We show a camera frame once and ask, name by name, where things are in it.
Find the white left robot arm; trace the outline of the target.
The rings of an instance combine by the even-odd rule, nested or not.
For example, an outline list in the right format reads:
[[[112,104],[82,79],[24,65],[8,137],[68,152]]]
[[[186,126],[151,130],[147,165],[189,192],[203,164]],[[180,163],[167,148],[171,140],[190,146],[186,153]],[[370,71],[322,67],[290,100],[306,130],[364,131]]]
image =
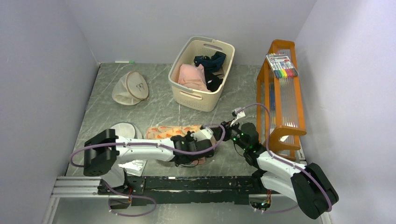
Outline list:
[[[127,192],[129,180],[120,164],[133,160],[160,160],[187,164],[214,155],[213,132],[204,128],[159,140],[128,139],[106,129],[85,142],[83,174],[101,177],[117,194]]]

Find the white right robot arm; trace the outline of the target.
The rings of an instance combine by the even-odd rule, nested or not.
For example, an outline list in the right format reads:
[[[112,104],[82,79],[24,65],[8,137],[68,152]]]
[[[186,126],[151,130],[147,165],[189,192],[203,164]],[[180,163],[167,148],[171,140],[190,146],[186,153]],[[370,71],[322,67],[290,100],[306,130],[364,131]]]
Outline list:
[[[255,192],[274,190],[287,196],[311,219],[328,212],[339,201],[338,193],[318,164],[304,165],[276,155],[259,142],[252,123],[239,126],[223,121],[221,126],[225,129],[223,140],[239,146],[246,162],[257,169],[252,180]]]

